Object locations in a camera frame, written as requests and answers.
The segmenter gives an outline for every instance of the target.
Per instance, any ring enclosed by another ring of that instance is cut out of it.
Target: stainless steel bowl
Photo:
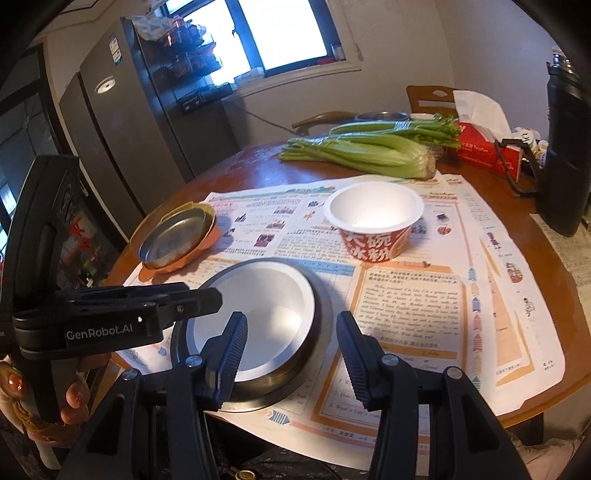
[[[386,120],[386,121],[403,121],[408,120],[410,115],[403,112],[368,112],[360,113],[355,117],[357,121],[371,121],[371,120]]]
[[[241,292],[246,284],[249,288]],[[229,315],[240,310],[248,319],[248,340],[222,410],[256,410],[289,396],[321,364],[330,342],[334,319],[322,280],[297,262],[269,258],[227,268],[202,288],[212,286],[222,292],[224,304],[218,314],[177,322],[173,364],[199,353],[208,338],[222,332]]]
[[[166,267],[183,258],[207,234],[213,222],[201,208],[191,208],[160,223],[139,248],[139,258],[146,268]]]

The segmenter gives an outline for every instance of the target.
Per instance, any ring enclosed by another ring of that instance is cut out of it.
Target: sticker on refrigerator
[[[113,63],[118,65],[121,62],[121,49],[119,48],[117,37],[114,35],[109,40],[109,49],[111,50],[111,55],[113,56]]]

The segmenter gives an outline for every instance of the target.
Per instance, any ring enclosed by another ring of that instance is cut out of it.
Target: tissue box
[[[472,124],[459,122],[462,127],[460,143],[462,147],[456,150],[456,157],[475,167],[505,177],[503,164],[496,157],[495,144],[487,141]],[[509,176],[517,181],[521,169],[521,149],[513,146],[501,148],[507,163]]]

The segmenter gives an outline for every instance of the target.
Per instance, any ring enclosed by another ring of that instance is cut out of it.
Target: red and white paper cup
[[[324,204],[324,216],[339,229],[351,256],[379,263],[403,252],[410,226],[424,209],[422,198],[408,187],[366,181],[334,192]]]

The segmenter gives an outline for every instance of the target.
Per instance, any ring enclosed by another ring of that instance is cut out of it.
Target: bottle
[[[550,227],[573,236],[591,188],[591,103],[558,47],[548,73],[550,137],[535,204]]]

